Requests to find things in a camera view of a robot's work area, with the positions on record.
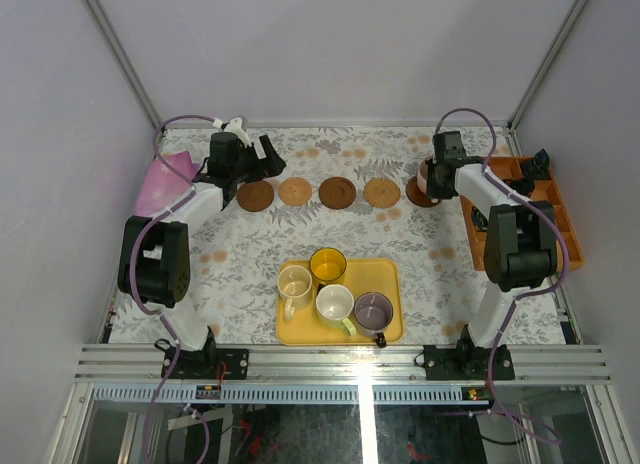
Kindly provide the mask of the pink mug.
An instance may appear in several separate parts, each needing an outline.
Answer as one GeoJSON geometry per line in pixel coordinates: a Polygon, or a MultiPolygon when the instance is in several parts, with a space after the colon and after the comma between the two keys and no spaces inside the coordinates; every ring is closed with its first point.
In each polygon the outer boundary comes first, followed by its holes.
{"type": "Polygon", "coordinates": [[[433,200],[433,197],[429,194],[428,191],[428,175],[430,162],[431,160],[427,158],[420,163],[418,171],[416,173],[416,183],[418,189],[426,196],[426,198],[433,200]]]}

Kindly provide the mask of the dark wooden coaster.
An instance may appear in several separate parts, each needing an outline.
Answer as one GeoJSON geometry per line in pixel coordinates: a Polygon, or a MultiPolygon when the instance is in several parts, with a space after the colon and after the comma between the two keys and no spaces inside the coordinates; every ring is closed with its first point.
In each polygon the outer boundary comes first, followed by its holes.
{"type": "Polygon", "coordinates": [[[260,212],[267,209],[274,199],[274,189],[264,180],[244,183],[237,191],[239,206],[248,212],[260,212]]]}
{"type": "Polygon", "coordinates": [[[440,203],[439,199],[430,198],[419,187],[417,178],[412,177],[405,188],[407,198],[416,206],[421,208],[432,208],[440,203]]]}
{"type": "Polygon", "coordinates": [[[321,203],[334,210],[348,208],[356,198],[355,185],[344,177],[330,177],[318,189],[321,203]]]}

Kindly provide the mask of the purple mug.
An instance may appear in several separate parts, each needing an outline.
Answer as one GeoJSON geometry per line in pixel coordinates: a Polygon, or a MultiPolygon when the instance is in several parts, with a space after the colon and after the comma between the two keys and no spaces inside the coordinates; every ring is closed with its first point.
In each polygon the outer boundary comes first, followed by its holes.
{"type": "Polygon", "coordinates": [[[358,333],[375,342],[375,335],[385,335],[393,320],[393,305],[383,294],[368,292],[355,301],[353,316],[358,333]]]}

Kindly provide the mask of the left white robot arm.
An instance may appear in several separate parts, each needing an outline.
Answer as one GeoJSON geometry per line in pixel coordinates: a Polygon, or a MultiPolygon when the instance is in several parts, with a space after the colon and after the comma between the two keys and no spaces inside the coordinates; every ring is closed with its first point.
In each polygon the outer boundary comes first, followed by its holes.
{"type": "Polygon", "coordinates": [[[280,175],[285,161],[268,136],[251,143],[240,131],[211,135],[209,155],[197,165],[184,151],[153,163],[135,213],[125,223],[118,288],[139,309],[158,316],[187,351],[184,366],[197,378],[212,376],[219,355],[207,347],[210,330],[195,310],[191,282],[192,233],[255,187],[280,175]]]}

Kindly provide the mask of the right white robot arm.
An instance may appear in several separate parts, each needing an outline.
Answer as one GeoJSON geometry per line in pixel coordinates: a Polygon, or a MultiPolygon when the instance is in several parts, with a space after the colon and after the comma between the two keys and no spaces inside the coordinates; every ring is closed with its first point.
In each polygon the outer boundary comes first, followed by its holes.
{"type": "Polygon", "coordinates": [[[540,295],[543,281],[556,272],[559,232],[553,205],[507,186],[486,160],[467,154],[458,131],[436,133],[433,145],[426,195],[464,197],[487,219],[483,262],[490,283],[464,334],[472,344],[455,356],[458,371],[474,379],[490,369],[487,349],[500,343],[516,303],[540,295]]]}

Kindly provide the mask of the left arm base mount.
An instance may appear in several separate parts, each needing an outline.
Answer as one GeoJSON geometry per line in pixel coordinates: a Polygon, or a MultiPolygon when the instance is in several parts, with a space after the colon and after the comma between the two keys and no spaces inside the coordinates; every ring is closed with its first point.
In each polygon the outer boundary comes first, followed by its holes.
{"type": "Polygon", "coordinates": [[[176,348],[167,339],[158,339],[154,347],[164,354],[161,376],[169,379],[204,380],[246,380],[249,355],[244,348],[220,348],[214,333],[209,330],[204,348],[198,351],[180,351],[173,370],[169,367],[175,356],[176,348]]]}

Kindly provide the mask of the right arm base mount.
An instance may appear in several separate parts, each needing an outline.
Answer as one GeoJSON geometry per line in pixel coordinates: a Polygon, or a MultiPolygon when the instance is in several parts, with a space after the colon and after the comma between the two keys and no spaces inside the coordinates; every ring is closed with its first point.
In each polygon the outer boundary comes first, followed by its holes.
{"type": "Polygon", "coordinates": [[[515,371],[511,353],[505,344],[497,347],[490,360],[490,347],[476,346],[465,325],[454,348],[424,345],[421,354],[426,378],[433,381],[471,381],[488,379],[489,363],[496,381],[512,381],[515,371]]]}

